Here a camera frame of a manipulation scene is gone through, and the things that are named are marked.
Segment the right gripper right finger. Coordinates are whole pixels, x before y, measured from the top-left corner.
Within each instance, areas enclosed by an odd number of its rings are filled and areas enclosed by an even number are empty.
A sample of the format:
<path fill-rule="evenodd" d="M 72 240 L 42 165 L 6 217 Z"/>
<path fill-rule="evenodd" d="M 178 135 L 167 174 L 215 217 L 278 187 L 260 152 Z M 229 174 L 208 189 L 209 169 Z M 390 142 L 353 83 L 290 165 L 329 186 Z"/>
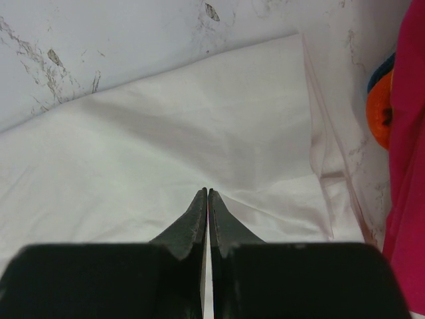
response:
<path fill-rule="evenodd" d="M 364 243 L 266 243 L 209 192 L 215 318 L 409 318 L 394 274 Z"/>

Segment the white t shirt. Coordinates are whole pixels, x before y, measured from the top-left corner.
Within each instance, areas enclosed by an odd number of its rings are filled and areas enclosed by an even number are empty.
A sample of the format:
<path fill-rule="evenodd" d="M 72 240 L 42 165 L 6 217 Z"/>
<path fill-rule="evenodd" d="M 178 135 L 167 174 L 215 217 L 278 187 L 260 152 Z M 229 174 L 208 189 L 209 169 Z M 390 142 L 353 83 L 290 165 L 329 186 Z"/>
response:
<path fill-rule="evenodd" d="M 1 268 L 30 244 L 148 241 L 202 188 L 266 242 L 363 242 L 314 84 L 291 35 L 5 130 Z"/>

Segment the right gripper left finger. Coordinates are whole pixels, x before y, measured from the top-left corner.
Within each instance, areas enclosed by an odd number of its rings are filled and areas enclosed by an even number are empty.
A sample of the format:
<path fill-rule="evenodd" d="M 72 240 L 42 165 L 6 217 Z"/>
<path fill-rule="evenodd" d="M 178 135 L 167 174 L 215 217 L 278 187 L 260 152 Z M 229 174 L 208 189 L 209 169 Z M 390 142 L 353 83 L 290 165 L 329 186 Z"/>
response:
<path fill-rule="evenodd" d="M 146 243 L 27 245 L 1 277 L 2 318 L 202 318 L 207 191 Z"/>

